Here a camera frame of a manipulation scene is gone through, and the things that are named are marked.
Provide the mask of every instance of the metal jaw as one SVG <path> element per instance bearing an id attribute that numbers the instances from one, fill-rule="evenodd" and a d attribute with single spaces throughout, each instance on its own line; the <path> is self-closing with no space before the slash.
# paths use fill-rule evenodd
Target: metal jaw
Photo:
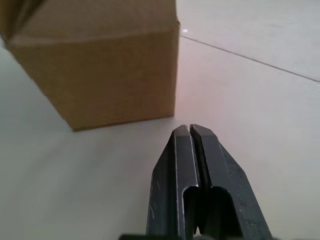
<path id="1" fill-rule="evenodd" d="M 146 236 L 121 240 L 191 240 L 197 228 L 204 239 L 272 239 L 245 172 L 217 136 L 182 125 L 153 170 Z"/>

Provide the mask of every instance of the floor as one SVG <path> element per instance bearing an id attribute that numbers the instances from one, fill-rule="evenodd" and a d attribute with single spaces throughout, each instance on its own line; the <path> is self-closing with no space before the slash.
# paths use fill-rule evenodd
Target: floor
<path id="1" fill-rule="evenodd" d="M 177 0 L 175 118 L 73 133 L 0 48 L 0 238 L 144 233 L 171 131 L 212 129 L 271 233 L 320 239 L 320 1 Z"/>

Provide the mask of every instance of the tile grout line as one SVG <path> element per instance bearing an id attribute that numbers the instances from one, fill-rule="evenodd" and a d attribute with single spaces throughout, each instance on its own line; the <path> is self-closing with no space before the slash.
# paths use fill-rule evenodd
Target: tile grout line
<path id="1" fill-rule="evenodd" d="M 251 57 L 248 57 L 248 56 L 245 56 L 245 55 L 241 55 L 241 54 L 239 54 L 239 53 L 236 53 L 236 52 L 233 52 L 233 51 L 229 51 L 229 50 L 226 50 L 226 49 L 224 49 L 224 48 L 221 48 L 221 47 L 218 47 L 218 46 L 214 46 L 214 45 L 211 45 L 211 44 L 209 44 L 209 43 L 205 43 L 205 42 L 203 42 L 203 41 L 199 41 L 199 40 L 196 40 L 196 39 L 187 37 L 187 36 L 183 36 L 183 35 L 181 35 L 181 34 L 180 34 L 180 37 L 181 37 L 181 38 L 184 38 L 184 39 L 188 39 L 188 40 L 193 41 L 193 42 L 196 42 L 196 43 L 199 43 L 199 44 L 206 45 L 206 46 L 211 47 L 211 48 L 214 48 L 214 49 L 218 49 L 218 50 L 224 51 L 224 52 L 229 53 L 229 54 L 233 54 L 233 55 L 239 56 L 239 57 L 244 58 L 244 59 L 248 59 L 248 60 L 254 61 L 254 62 L 259 63 L 259 64 L 266 65 L 266 66 L 271 67 L 271 68 L 274 68 L 274 69 L 278 69 L 278 70 L 280 70 L 280 71 L 283 71 L 283 72 L 286 72 L 286 73 L 289 73 L 289 74 L 296 75 L 296 76 L 301 77 L 301 78 L 304 78 L 304 79 L 311 80 L 311 81 L 313 81 L 313 82 L 315 82 L 315 83 L 320 83 L 320 80 L 316 80 L 316 79 L 313 79 L 313 78 L 310 78 L 310 77 L 307 77 L 307 76 L 303 76 L 303 75 L 300 75 L 300 74 L 295 73 L 295 72 L 293 72 L 293 71 L 285 70 L 285 69 L 283 69 L 283 68 L 280 68 L 280 67 L 277 67 L 277 66 L 274 66 L 274 65 L 270 65 L 270 64 L 265 63 L 265 62 L 263 62 L 263 61 L 259 61 L 259 60 L 253 59 L 253 58 L 251 58 Z"/>

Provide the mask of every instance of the white tile floor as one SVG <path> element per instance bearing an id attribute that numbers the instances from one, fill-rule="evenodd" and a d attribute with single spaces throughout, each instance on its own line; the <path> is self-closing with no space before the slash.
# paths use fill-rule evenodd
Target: white tile floor
<path id="1" fill-rule="evenodd" d="M 274 236 L 320 239 L 319 3 L 178 0 L 175 119 L 79 133 L 0 48 L 0 239 L 143 233 L 153 167 L 191 123 L 245 170 Z"/>

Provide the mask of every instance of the brown cardboard box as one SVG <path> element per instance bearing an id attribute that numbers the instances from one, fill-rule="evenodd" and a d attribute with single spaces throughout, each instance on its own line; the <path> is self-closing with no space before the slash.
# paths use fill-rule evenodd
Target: brown cardboard box
<path id="1" fill-rule="evenodd" d="M 73 130 L 174 114 L 175 0 L 0 0 L 0 31 Z"/>

